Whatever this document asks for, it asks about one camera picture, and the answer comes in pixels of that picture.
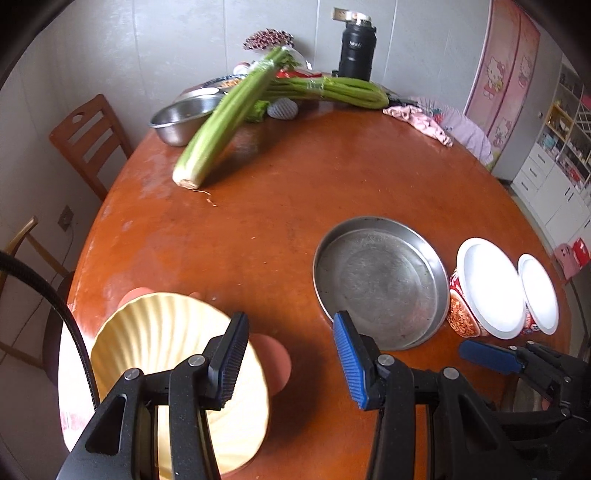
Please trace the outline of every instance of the white paper cup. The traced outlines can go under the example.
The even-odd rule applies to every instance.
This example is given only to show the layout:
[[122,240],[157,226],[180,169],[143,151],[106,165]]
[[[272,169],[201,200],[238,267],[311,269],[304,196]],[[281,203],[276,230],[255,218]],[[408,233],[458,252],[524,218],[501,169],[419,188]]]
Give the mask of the white paper cup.
[[482,238],[466,240],[450,279],[447,321],[462,337],[511,339],[525,324],[521,279],[503,251]]
[[558,328],[558,300],[548,273],[530,254],[521,255],[517,270],[525,296],[525,325],[521,333],[544,332]]

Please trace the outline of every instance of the pink curtain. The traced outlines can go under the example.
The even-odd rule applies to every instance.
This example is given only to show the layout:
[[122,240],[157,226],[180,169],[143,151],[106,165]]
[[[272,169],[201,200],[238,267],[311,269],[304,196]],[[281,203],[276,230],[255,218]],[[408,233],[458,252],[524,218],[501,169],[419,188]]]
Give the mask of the pink curtain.
[[487,134],[497,160],[530,87],[540,33],[511,0],[493,0],[483,62],[466,115]]

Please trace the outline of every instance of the ribbed yellow bowl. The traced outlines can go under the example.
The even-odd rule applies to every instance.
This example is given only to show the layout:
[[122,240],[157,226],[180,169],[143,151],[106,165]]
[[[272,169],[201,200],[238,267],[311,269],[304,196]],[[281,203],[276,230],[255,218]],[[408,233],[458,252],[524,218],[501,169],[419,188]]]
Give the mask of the ribbed yellow bowl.
[[[202,353],[230,320],[211,305],[176,293],[151,293],[117,310],[102,326],[90,353],[101,400],[128,368],[145,374],[176,367]],[[269,401],[265,377],[248,343],[231,400],[222,411],[208,411],[213,450],[221,473],[247,463],[265,437]],[[158,411],[160,477],[172,480],[168,407]]]

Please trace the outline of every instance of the bolt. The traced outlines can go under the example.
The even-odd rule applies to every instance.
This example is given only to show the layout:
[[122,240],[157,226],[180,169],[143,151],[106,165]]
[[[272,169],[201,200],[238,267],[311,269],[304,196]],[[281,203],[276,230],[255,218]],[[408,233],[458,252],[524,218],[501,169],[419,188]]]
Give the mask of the bolt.
[[443,369],[443,376],[449,380],[456,380],[460,376],[460,372],[453,367],[445,367]]
[[192,355],[189,357],[189,365],[191,367],[198,367],[205,363],[205,357],[203,355]]
[[123,374],[126,380],[134,380],[139,377],[139,368],[130,368]]
[[382,367],[389,367],[394,363],[394,357],[387,353],[382,353],[382,355],[378,357],[378,363],[382,365]]

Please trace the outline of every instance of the table surface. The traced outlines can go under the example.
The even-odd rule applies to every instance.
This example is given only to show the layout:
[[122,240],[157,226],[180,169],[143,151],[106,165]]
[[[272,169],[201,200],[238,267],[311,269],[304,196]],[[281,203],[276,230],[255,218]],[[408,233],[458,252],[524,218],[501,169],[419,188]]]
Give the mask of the table surface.
[[[504,188],[461,145],[444,147],[380,112],[319,103],[295,121],[244,126],[203,186],[211,203],[173,183],[181,152],[153,132],[139,145],[92,226],[69,304],[88,346],[135,287],[198,291],[227,314],[246,311],[252,332],[285,345],[291,379],[272,399],[260,451],[234,478],[365,478],[376,414],[349,397],[311,274],[316,246],[345,219],[377,215],[408,225],[448,273],[473,236],[514,263],[532,254],[556,287],[560,325],[553,336],[528,338],[568,350],[570,312],[548,255]],[[505,378],[461,360],[460,341],[445,323],[428,342],[395,355],[414,368],[458,367],[498,401]],[[417,411],[415,477],[423,478],[426,426]]]

